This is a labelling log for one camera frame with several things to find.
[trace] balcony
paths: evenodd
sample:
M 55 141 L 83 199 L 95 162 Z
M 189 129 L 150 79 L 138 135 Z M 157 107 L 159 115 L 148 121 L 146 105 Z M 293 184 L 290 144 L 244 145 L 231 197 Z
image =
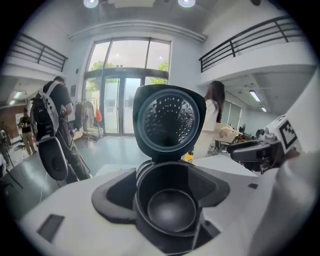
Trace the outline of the balcony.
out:
M 59 72 L 63 71 L 68 59 L 63 54 L 23 33 L 14 40 L 7 56 L 37 63 Z
M 199 59 L 201 73 L 258 48 L 301 41 L 306 38 L 289 16 L 273 18 L 234 35 L 203 55 Z

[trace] ceiling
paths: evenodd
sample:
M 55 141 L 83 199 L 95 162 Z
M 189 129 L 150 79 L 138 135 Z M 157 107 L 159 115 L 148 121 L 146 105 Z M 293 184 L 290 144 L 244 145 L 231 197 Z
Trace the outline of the ceiling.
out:
M 44 81 L 30 78 L 21 78 L 15 76 L 0 76 L 0 106 L 7 105 L 14 99 L 16 92 L 21 91 L 17 101 L 24 101 L 41 87 L 45 85 Z
M 214 12 L 215 6 L 219 10 L 225 10 L 224 6 L 230 7 L 230 2 L 237 1 L 196 0 L 195 6 L 184 8 L 178 4 L 178 0 L 154 0 L 152 7 L 116 8 L 114 3 L 99 0 L 97 7 L 86 8 L 83 0 L 53 0 L 48 9 L 63 17 L 56 22 L 61 23 L 61 27 L 69 35 L 95 25 L 128 20 L 168 23 L 201 34 L 212 15 L 217 13 Z
M 293 105 L 310 81 L 315 67 L 292 65 L 278 72 L 259 72 L 223 80 L 225 91 L 237 97 L 250 109 L 283 115 Z M 261 102 L 250 94 L 253 90 Z

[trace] perforated filter disc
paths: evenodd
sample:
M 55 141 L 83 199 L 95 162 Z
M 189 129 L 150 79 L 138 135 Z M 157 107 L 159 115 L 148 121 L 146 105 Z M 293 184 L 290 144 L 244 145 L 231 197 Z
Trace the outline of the perforated filter disc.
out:
M 199 128 L 199 109 L 187 93 L 160 90 L 142 104 L 137 117 L 138 132 L 148 147 L 174 152 L 186 146 Z

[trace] woman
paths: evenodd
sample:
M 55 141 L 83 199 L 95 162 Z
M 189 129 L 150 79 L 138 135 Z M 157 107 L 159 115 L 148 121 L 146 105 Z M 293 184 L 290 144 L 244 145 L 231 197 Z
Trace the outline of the woman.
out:
M 216 123 L 221 123 L 225 98 L 225 85 L 222 82 L 213 81 L 209 84 L 204 96 L 206 112 L 202 130 L 214 131 Z
M 221 122 L 222 111 L 225 102 L 225 85 L 220 81 L 213 81 L 209 84 L 204 96 L 206 112 L 201 134 L 194 146 L 194 158 L 205 158 L 209 146 L 213 140 L 214 132 L 217 132 L 216 123 Z M 224 130 L 218 130 L 221 137 L 227 135 Z

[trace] white table surface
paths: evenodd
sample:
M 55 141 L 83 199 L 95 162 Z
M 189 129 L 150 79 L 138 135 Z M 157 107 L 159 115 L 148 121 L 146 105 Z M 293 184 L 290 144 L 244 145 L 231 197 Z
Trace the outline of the white table surface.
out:
M 233 161 L 230 157 L 218 154 L 210 157 L 193 160 L 193 164 L 199 167 L 215 169 L 221 172 L 238 174 L 245 176 L 256 176 L 252 171 L 246 169 L 241 164 Z M 125 171 L 131 168 L 138 168 L 139 166 L 130 164 L 105 164 L 96 173 L 95 177 L 105 175 L 116 171 Z
M 214 169 L 225 173 L 245 176 L 257 176 L 241 164 L 233 161 L 230 157 L 222 154 L 195 159 L 192 163 L 199 167 Z

